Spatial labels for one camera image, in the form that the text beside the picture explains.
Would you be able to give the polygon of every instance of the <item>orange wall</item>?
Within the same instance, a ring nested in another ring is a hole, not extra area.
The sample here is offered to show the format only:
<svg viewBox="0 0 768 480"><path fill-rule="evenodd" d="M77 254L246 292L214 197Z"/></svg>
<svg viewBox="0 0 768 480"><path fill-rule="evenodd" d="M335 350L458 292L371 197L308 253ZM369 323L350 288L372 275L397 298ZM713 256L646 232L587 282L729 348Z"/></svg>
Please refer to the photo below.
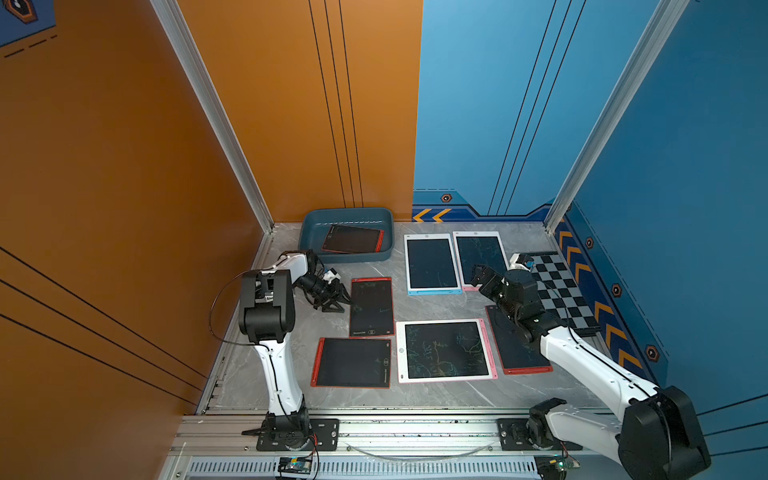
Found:
<svg viewBox="0 0 768 480"><path fill-rule="evenodd" d="M0 48L3 473L154 478L261 232L150 3L55 7Z"/></svg>
<svg viewBox="0 0 768 480"><path fill-rule="evenodd" d="M421 1L179 3L275 221L410 219Z"/></svg>

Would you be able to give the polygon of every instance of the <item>black cable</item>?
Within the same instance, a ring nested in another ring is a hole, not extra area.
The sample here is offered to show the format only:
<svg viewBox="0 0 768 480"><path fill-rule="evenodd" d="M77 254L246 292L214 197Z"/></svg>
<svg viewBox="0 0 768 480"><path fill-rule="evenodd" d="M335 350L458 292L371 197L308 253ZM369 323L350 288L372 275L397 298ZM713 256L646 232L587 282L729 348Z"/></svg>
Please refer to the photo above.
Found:
<svg viewBox="0 0 768 480"><path fill-rule="evenodd" d="M753 400L760 400L764 399L765 397L768 397L768 393L764 393L762 395L758 395L756 397L752 397L751 399L746 400L740 400L739 402L729 403L728 405L723 405L721 407L717 407L716 409L707 410L706 412L697 413L696 415L706 415L707 413L717 412L718 410L727 409L733 406L741 405L742 403L752 402Z"/></svg>
<svg viewBox="0 0 768 480"><path fill-rule="evenodd" d="M560 292L558 292L558 289L557 289L557 288L549 288L549 287L547 286L547 284L546 284L546 283L544 283L544 281L543 281L543 280L539 280L539 281L540 281L541 283L543 283L543 284L544 284L544 288L545 288L545 289L547 289L547 290L552 290L553 292L556 292L556 293L557 293L557 295L558 295L558 298L559 298L560 300L563 300L563 297L562 297L562 296L560 296ZM574 337L574 334L573 334L573 329L571 328L571 322L569 322L569 321L568 321L568 320L573 320L573 318L571 318L571 314L570 314L570 312L568 312L568 308L567 308L567 307L564 307L564 310L565 310L565 314L568 316L568 318L566 319L566 323L567 323L567 325L568 325L568 333L571 335L571 339L574 341L574 343L576 343L576 345L580 346L580 347L581 347L581 349L583 349L583 350L584 350L586 353L589 353L589 354L590 354L590 355L592 355L594 358L596 358L596 359L600 360L600 362L602 362L602 363L603 363L603 364L604 364L606 367L608 367L609 369L611 369L611 370L613 370L614 372L616 372L616 373L618 373L619 375L621 375L621 378L623 378L623 379L627 380L628 382L632 383L633 385L635 385L637 388L639 388L639 389L640 389L640 391L641 391L642 393L644 393L644 394L645 394L647 397L649 397L649 398L650 398L652 395L650 395L648 392L646 392L645 390L643 390L643 387L639 386L637 383L634 383L634 382L633 382L631 379L629 379L629 377L627 377L627 376L626 376L625 374L623 374L622 372L620 372L620 371L616 370L616 369L615 369L615 368L614 368L614 367L613 367L613 366L612 366L610 363L608 363L608 362L606 362L605 360L603 360L602 358L600 358L600 356L597 356L597 355L595 355L594 353L590 352L590 351L589 351L589 349L585 349L585 348L584 348L584 346L583 346L583 345L581 345L581 343L580 343L578 340L576 340L576 338Z"/></svg>
<svg viewBox="0 0 768 480"><path fill-rule="evenodd" d="M58 343L61 346L65 346L68 349L73 350L73 351L75 351L75 352L77 352L77 353L79 353L79 354L81 354L83 356L86 356L86 357L88 357L91 360L95 360L95 361L99 362L101 365L108 366L109 368L111 368L113 370L117 370L120 373L124 373L125 375L130 376L132 379L136 379L136 380L138 380L139 382L142 382L145 385L149 385L150 387L158 389L161 392L165 392L168 395L174 396L174 397L176 397L179 400L183 400L183 401L185 401L186 403L189 403L192 406L197 406L197 404L195 402L190 402L189 400L185 399L184 397L180 397L180 396L176 395L175 393L172 393L172 392L170 392L170 391L168 391L168 390L166 390L166 389L164 389L164 388L162 388L160 386L157 386L157 385L153 384L152 382L148 382L147 380L139 378L138 376L136 376L136 375L134 375L132 373L126 372L125 370L123 370L123 369L121 369L119 367L116 367L116 366L114 366L114 365L112 365L110 363L107 363L107 362L105 362L102 359L98 359L98 358L96 358L95 356L93 356L93 355L91 355L89 353L86 353L86 352L83 352L82 350L76 349L72 345L68 345L67 343L62 342L59 339L55 339L54 337L52 337L50 335L46 335L43 332L41 332L40 330L33 329L32 327L27 326L24 323L21 323L21 322L19 322L17 320L12 319L10 316L3 315L2 313L0 313L0 317L8 320L11 323L15 323L16 325L18 325L18 326L20 326L22 328L25 328L25 329L29 330L30 332L37 333L39 336L42 336L42 337L44 337L46 339L49 339L52 342L56 342L56 343Z"/></svg>
<svg viewBox="0 0 768 480"><path fill-rule="evenodd" d="M311 438L313 439L315 444L315 449L313 450L313 453L317 455L317 469L315 470L315 476L312 477L312 480L316 480L317 474L320 472L320 450L317 449L317 434L313 434Z"/></svg>
<svg viewBox="0 0 768 480"><path fill-rule="evenodd" d="M504 209L504 215L507 214L507 211L509 210L509 205L512 203L512 197L515 195L515 191L518 189L518 183L520 183L520 177L523 174L523 168L525 168L525 162L528 161L528 154L531 153L531 147L533 147L533 142L536 140L536 134L538 133L538 128L541 125L541 120L544 118L544 113L547 111L547 105L549 105L549 98L552 96L554 85L558 83L558 77L560 76L560 69L563 68L563 62L565 62L565 55L568 55L568 49L571 47L571 40L574 39L574 34L576 33L576 27L578 27L578 21L581 20L581 13L584 12L584 6L586 4L587 4L587 0L584 0L584 3L581 4L581 10L578 13L578 17L576 18L576 24L574 25L574 29L571 32L571 37L568 39L568 44L565 45L565 53L563 53L563 58L561 58L560 60L558 73L554 75L552 86L549 89L549 94L547 95L547 101L544 102L544 108L541 109L541 116L538 118L538 123L536 124L536 128L533 131L533 137L531 137L531 143L528 144L528 150L525 152L525 157L523 158L523 165L520 166L520 171L518 172L518 179L515 181L515 187L512 188L512 193L509 194L509 200L507 201L507 207Z"/></svg>
<svg viewBox="0 0 768 480"><path fill-rule="evenodd" d="M708 437L710 435L717 435L718 433L725 433L725 432L732 432L734 430L748 429L749 427L757 427L758 425L765 425L766 423L768 423L768 420L763 420L762 422L750 423L749 425L742 425L741 427L733 427L731 429L718 430L717 432L705 433L704 436Z"/></svg>
<svg viewBox="0 0 768 480"><path fill-rule="evenodd" d="M762 447L754 447L752 449L733 450L732 452L713 453L712 455L710 455L710 457L719 457L721 455L731 455L732 453L754 452L755 450L766 450L766 449L768 449L768 445L763 445Z"/></svg>
<svg viewBox="0 0 768 480"><path fill-rule="evenodd" d="M331 127L331 140L333 141L333 153L336 155L336 169L339 171L339 186L341 187L341 198L346 208L346 197L344 196L344 182L341 180L341 165L339 165L339 152L336 150L336 136L333 134L333 122L331 121L331 106L328 103L328 91L326 90L326 78L323 75L323 61L320 60L320 43L317 41L317 29L315 28L315 15L312 13L312 2L306 0L310 6L310 20L312 20L312 31L315 34L315 47L317 47L317 63L320 65L320 80L323 81L323 93L326 96L326 108L328 109L328 124Z"/></svg>
<svg viewBox="0 0 768 480"><path fill-rule="evenodd" d="M344 152L346 155L346 173L349 174L349 190L352 192L352 206L355 206L355 187L352 183L352 167L349 165L349 148L346 146L346 129L344 128L344 112L341 110L341 94L339 93L339 75L336 73L336 55L333 53L333 39L331 38L331 21L328 18L328 1L323 0L326 7L326 25L328 25L328 42L331 45L331 62L333 63L333 80L336 81L336 98L339 100L339 118L341 119L341 135L344 140Z"/></svg>
<svg viewBox="0 0 768 480"><path fill-rule="evenodd" d="M270 365L272 366L272 375L273 375L273 378L274 378L274 380L275 380L275 396L277 397L277 403L280 405L280 410L283 410L283 415L285 415L285 416L286 416L286 418L288 419L288 421L290 422L290 424L291 424L291 425L293 425L293 427L294 427L294 428L296 428L296 430L298 430L298 431L300 431L300 432L301 432L301 427L300 427L300 426L298 426L298 425L297 425L297 424L296 424L296 423L293 421L293 419L291 419L291 418L290 418L290 415L288 415L288 412L286 412L286 409L285 409L285 407L283 407L283 401L282 401L282 400L280 400L280 394L278 393L278 391L279 391L280 389L279 389L279 388L277 388L277 371L275 370L275 363L272 361L272 354L270 353L270 349L269 349L269 348L268 348L266 345L261 345L261 344L258 344L258 345L255 345L255 346L262 346L262 347L264 347L264 349L266 350L266 357L267 357L268 359L270 359Z"/></svg>
<svg viewBox="0 0 768 480"><path fill-rule="evenodd" d="M222 343L229 343L230 345L239 345L239 346L255 346L256 345L256 343L238 343L238 342L230 342L229 340L225 340L220 336L218 336L216 333L214 333L214 326L211 324L212 322L211 317L214 314L214 307L216 306L216 301L219 300L219 296L221 295L221 293L224 291L225 288L227 288L230 285L230 283L232 283L233 281L237 280L238 278L242 277L243 275L249 272L253 272L253 270L246 270L244 272L240 272L237 275L235 275L232 278L232 280L225 283L224 286L221 287L221 290L219 290L219 293L216 294L216 297L214 298L214 302L211 303L210 310L208 310L208 331L210 332L211 335L214 336L216 340Z"/></svg>
<svg viewBox="0 0 768 480"><path fill-rule="evenodd" d="M132 350L130 350L130 349L128 349L128 348L126 348L126 347L122 346L120 343L117 343L117 342L115 342L114 340L112 340L112 339L110 339L110 338L108 338L108 337L106 337L106 336L104 336L104 335L101 335L101 334L100 334L99 332L97 332L96 330L94 330L94 329L92 329L92 328L90 328L90 327L88 327L88 326L86 326L86 325L84 325L84 324L82 324L82 323L78 322L77 320L73 319L72 317L70 317L70 316L68 316L68 315L65 315L65 314L63 314L62 312L60 312L60 311L56 310L54 307L52 307L52 306L48 305L47 303L43 302L42 300L38 300L38 299L34 298L34 297L33 297L32 295L30 295L29 293L26 293L25 291L23 291L23 290L21 290L21 289L19 289L19 288L15 287L15 286L13 286L13 285L11 285L10 283L6 282L5 280L3 280L3 279L0 279L0 283L2 283L3 285L7 286L8 288L11 288L11 289L15 290L16 292L19 292L21 295L23 295L23 296L26 296L26 297L27 297L27 298L29 298L30 300L32 300L32 301L34 301L34 302L36 302L36 303L39 303L40 305L44 306L45 308L47 308L47 309L51 310L53 313L56 313L56 314L58 314L59 316L62 316L62 317L64 317L65 319L69 320L70 322L74 323L75 325L77 325L77 326L80 326L80 327L81 327L81 328L83 328L83 329L86 329L88 332L91 332L91 333L93 333L93 334L94 334L94 335L96 335L97 337L99 337L99 338L101 338L101 339L104 339L104 340L107 340L109 343L111 343L112 345L116 346L117 348L119 348L119 349L122 349L122 350L124 350L125 352L128 352L128 353L130 353L131 355L135 356L136 358L138 358L138 359L140 359L140 360L144 360L146 363L149 363L149 364L150 364L150 365L152 365L153 367L155 367L155 368L158 368L159 370L161 370L161 371L163 371L163 372L166 372L168 375L170 375L170 376L174 377L174 378L175 378L175 379L177 379L177 380L180 380L181 382L184 382L184 383L186 383L187 385L189 385L189 386L190 386L190 387L192 387L193 389L199 390L200 392L202 392L202 391L203 391L203 390L202 390L200 387L198 387L198 386L196 386L196 385L193 385L192 383L189 383L187 380L185 380L185 379L182 379L182 378L181 378L181 377L179 377L178 375L175 375L175 374L173 374L173 373L169 372L168 370L164 369L163 367L159 366L158 364L156 364L156 363L154 363L154 362L151 362L150 360L147 360L147 359L145 359L143 356L141 356L141 355L139 355L138 353L135 353L135 352L133 352Z"/></svg>
<svg viewBox="0 0 768 480"><path fill-rule="evenodd" d="M366 203L362 199L362 177L360 176L360 154L357 151L357 130L355 129L355 108L352 106L352 81L349 79L349 59L346 57L346 37L344 36L344 14L339 0L339 19L341 20L341 39L344 42L344 62L346 62L346 86L349 88L349 111L352 113L352 133L355 138L355 158L357 159L357 182L360 186L360 204Z"/></svg>
<svg viewBox="0 0 768 480"><path fill-rule="evenodd" d="M16 255L14 255L13 253L11 253L11 252L7 251L5 248L3 248L3 247L0 247L0 251L2 251L3 253L5 253L5 254L9 255L9 256L10 256L10 257L12 257L14 260L16 260L17 262L19 262L21 265L24 265L24 266L26 266L27 268L29 268L29 269L30 269L30 270L32 270L33 272L37 273L39 276L42 276L42 277L43 277L43 278L45 278L47 281L49 281L49 282L53 283L54 285L56 285L56 286L57 286L57 287L59 287L60 289L64 290L66 293L69 293L69 294L70 294L70 295L72 295L74 298L76 298L76 299L80 300L82 303L85 303L86 305L88 305L89 307L91 307L93 310L96 310L97 312L99 312L101 315L104 315L104 316L106 316L108 319L112 320L113 322L115 322L115 323L116 323L116 324L118 324L119 326L123 327L123 328L124 328L124 329L126 329L127 331L129 331L129 332L133 333L135 336L139 337L139 338L140 338L140 339L142 339L143 341L145 341L145 342L149 343L149 344L150 344L150 345L152 345L154 348L156 348L156 349L160 350L162 353L165 353L165 354L166 354L166 355L168 355L170 358L172 358L172 359L176 360L177 362L179 362L181 365L183 365L183 366L186 366L188 369L192 370L193 372L195 372L195 373L196 373L196 374L198 374L199 376L203 377L204 379L207 379L207 378L208 378L208 375L204 375L203 373L200 373L200 372L198 372L196 369L194 369L194 368L192 368L191 366L189 366L188 364L186 364L186 363L182 362L182 361L181 361L181 360L179 360L177 357L175 357L175 356L171 355L171 354L170 354L168 351L166 351L166 350L163 350L163 349L162 349L162 348L160 348L158 345L156 345L156 344L154 344L154 343L150 342L148 339L144 338L144 337L143 337L142 335L140 335L138 332L136 332L135 330L132 330L132 329L131 329L129 326L125 325L124 323L120 323L120 322L118 322L118 321L117 321L117 320L116 320L116 319L115 319L113 316L111 316L111 315L108 315L108 314L107 314L105 311L103 311L103 310L99 309L99 308L98 308L97 306L95 306L93 303L90 303L90 302L88 302L88 301L87 301L86 299L84 299L83 297L79 296L78 294L76 294L76 293L75 293L75 292L73 292L72 290L68 289L66 286L64 286L64 285L61 285L61 284L60 284L59 282L57 282L56 280L53 280L51 277L49 277L49 276L48 276L48 275L46 275L45 273L43 273L43 272L41 272L40 270L38 270L38 269L34 268L32 265L30 265L29 263L26 263L24 260L20 259L19 257L17 257Z"/></svg>
<svg viewBox="0 0 768 480"><path fill-rule="evenodd" d="M667 436L667 451L669 452L669 459L668 465L670 468L672 467L672 431L670 430L670 424L667 422L667 417L664 415L664 412L661 410L661 407L654 401L651 401L648 403L650 407L661 417L662 420L664 420L664 434Z"/></svg>
<svg viewBox="0 0 768 480"><path fill-rule="evenodd" d="M563 32L563 27L565 26L565 20L568 18L568 12L571 10L571 4L573 3L573 0L568 0L568 7L565 9L565 15L563 16L563 22L560 24L560 30L558 30L558 36L554 39L554 46L552 47L552 53L549 55L549 60L547 61L547 67L544 69L544 75L541 77L541 83L538 86L538 91L536 92L536 98L533 100L533 107L531 107L531 114L528 116L528 122L525 124L525 129L523 130L523 137L520 139L520 144L518 145L518 152L515 154L515 161L512 162L512 169L509 171L509 177L507 177L507 183L504 185L504 190L502 190L502 196L499 199L498 202L498 208L496 209L496 214L498 215L499 212L502 209L502 203L504 202L504 196L507 193L507 187L509 187L509 181L512 179L512 173L515 170L515 164L518 161L518 156L520 155L520 150L523 148L523 142L525 141L525 134L528 133L528 127L531 125L531 119L533 118L533 112L536 110L536 104L538 103L538 96L541 94L541 89L544 87L544 82L547 79L547 72L549 71L549 65L552 63L552 58L554 57L554 51L558 49L558 42L560 41L560 34Z"/></svg>
<svg viewBox="0 0 768 480"><path fill-rule="evenodd" d="M558 291L558 289L557 289L557 288L552 288L552 289L550 289L550 288L547 286L547 284L546 284L546 283L544 283L544 280L539 280L539 281L541 281L541 283L544 285L544 288L545 288L545 289L547 289L547 290L552 290L552 291L556 292L556 293L557 293L557 295L558 295L558 298L559 298L560 300L563 300L563 297L560 295L560 292ZM597 355L595 355L594 353L590 352L590 351L589 351L589 349L585 349L585 348L584 348L584 346L583 346L583 345L581 345L581 343L580 343L578 340L576 340L576 337L575 337L575 336L574 336L574 334L573 334L573 329L571 328L571 322L570 322L570 320L573 320L573 319L571 318L571 313L568 311L568 307L564 306L563 308L564 308L564 310L565 310L565 315L568 317L568 318L565 320L565 321L566 321L566 323L567 323L567 325L568 325L568 333L571 335L571 339L572 339L572 340L573 340L573 341L576 343L576 345L580 346L580 347L581 347L581 349L582 349L582 350L584 350L586 353L589 353L589 354L590 354L590 355L592 355L594 358L596 358L596 359L600 360L600 361L601 361L603 364L605 364L605 365L606 365L608 368L610 368L610 369L611 369L611 370L613 370L614 372L616 372L616 373L618 373L619 375L621 375L621 376L622 376L624 379L626 379L628 382L632 383L634 386L636 386L637 388L639 388L639 389L640 389L640 391L641 391L642 393L644 393L644 394L645 394L645 395L646 395L648 398L650 398L650 397L651 397L651 395L648 395L648 392L646 392L645 390L643 390L643 387L639 386L639 385L638 385L637 383L635 383L635 382L632 382L632 380L630 380L629 378L627 378L627 376L626 376L625 374L623 374L622 372L620 372L620 371L616 370L616 369L615 369L615 368L614 368L614 367L613 367L613 366L612 366L610 363L608 363L608 362L606 362L605 360L603 360L602 358L600 358L600 356L597 356ZM655 402L655 401L651 400L651 401L649 402L649 405L650 405L650 406L651 406L651 408L652 408L652 409L653 409L653 410L654 410L654 411L657 413L657 415L659 415L659 416L661 417L661 419L664 421L664 434L667 436L667 452L668 452L668 454L669 454L669 464L668 464L668 465L672 465L672 432L671 432L671 430L670 430L670 426L669 426L669 423L667 422L667 417L664 415L664 412L663 412L663 411L662 411L662 410L659 408L659 406L656 404L656 402Z"/></svg>
<svg viewBox="0 0 768 480"><path fill-rule="evenodd" d="M549 19L547 20L547 26L544 28L544 34L541 36L541 43L538 45L538 51L536 52L536 59L533 62L533 68L531 69L531 76L528 77L528 85L525 86L525 93L523 94L523 101L520 103L520 110L518 111L518 118L515 120L515 126L512 128L512 135L509 138L509 145L507 145L507 153L504 155L504 161L502 162L502 168L498 171L498 179L496 180L496 188L493 189L493 195L491 196L491 203L488 205L488 215L491 214L493 208L493 200L496 198L496 191L498 190L498 184L502 181L502 174L504 173L504 166L507 164L507 157L509 157L509 149L512 146L512 140L515 138L515 132L518 130L518 122L523 112L523 106L525 105L525 99L528 97L528 89L531 87L531 80L533 80L533 74L536 71L536 64L538 63L538 56L541 55L541 47L544 46L544 39L547 38L547 31L549 30L549 23L552 21L552 14L554 13L554 6L558 4L557 0L552 2L552 10L549 12Z"/></svg>

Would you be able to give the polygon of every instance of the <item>black and white checkerboard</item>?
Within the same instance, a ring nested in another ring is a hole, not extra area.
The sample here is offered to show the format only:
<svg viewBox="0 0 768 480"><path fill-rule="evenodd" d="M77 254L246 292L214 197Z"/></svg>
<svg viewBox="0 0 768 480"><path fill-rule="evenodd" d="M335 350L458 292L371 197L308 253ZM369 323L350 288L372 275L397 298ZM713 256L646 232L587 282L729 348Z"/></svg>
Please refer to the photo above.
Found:
<svg viewBox="0 0 768 480"><path fill-rule="evenodd" d="M544 308L560 318L571 317L571 328L598 326L592 310L581 295L571 271L556 252L530 253L535 261L533 277L537 280L538 296Z"/></svg>

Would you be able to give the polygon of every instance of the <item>robotic arm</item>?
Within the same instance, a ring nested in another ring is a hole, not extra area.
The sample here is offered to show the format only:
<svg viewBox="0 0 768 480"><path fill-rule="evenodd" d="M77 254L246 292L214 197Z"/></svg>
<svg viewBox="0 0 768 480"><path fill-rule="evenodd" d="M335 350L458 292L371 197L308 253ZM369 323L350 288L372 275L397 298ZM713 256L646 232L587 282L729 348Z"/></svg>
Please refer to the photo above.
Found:
<svg viewBox="0 0 768 480"><path fill-rule="evenodd" d="M244 435L267 432L273 440L278 436L283 441L295 439L294 446L301 446L310 437L310 419L290 352L290 335L296 323L293 288L298 286L307 301L323 312L343 312L340 303L352 302L338 273L324 270L317 255L307 250L283 252L271 267L243 275L238 324L261 359L270 394L269 411L261 428L247 430Z"/></svg>
<svg viewBox="0 0 768 480"><path fill-rule="evenodd" d="M547 312L530 273L532 259L515 254L501 275L476 266L472 284L493 300L529 343L594 392L616 415L582 412L562 399L531 408L527 430L538 449L575 442L612 458L635 480L684 480L711 464L693 404L676 387L661 389L588 345Z"/></svg>

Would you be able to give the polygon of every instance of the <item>black mounting plate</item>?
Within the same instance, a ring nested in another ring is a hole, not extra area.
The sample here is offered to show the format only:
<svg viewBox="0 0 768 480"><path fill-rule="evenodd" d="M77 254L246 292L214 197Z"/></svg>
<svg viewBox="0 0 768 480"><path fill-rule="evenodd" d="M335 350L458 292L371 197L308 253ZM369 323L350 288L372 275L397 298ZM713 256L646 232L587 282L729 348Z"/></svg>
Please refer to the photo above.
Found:
<svg viewBox="0 0 768 480"><path fill-rule="evenodd" d="M559 444L552 447L550 450L540 450L533 446L528 441L528 431L525 428L525 423L528 419L497 419L496 426L498 427L498 438L502 443L502 450L510 452L513 450L535 450L536 452L560 452L561 446ZM564 442L565 448L571 451L583 450L581 445L573 442Z"/></svg>
<svg viewBox="0 0 768 480"><path fill-rule="evenodd" d="M318 452L333 452L339 441L339 420L310 419L310 433L317 435ZM293 446L302 438L302 434L295 432L277 433L275 439L271 439L269 433L261 433L256 450L259 452L311 452L315 448L311 440L299 450L288 448L288 445L295 448Z"/></svg>

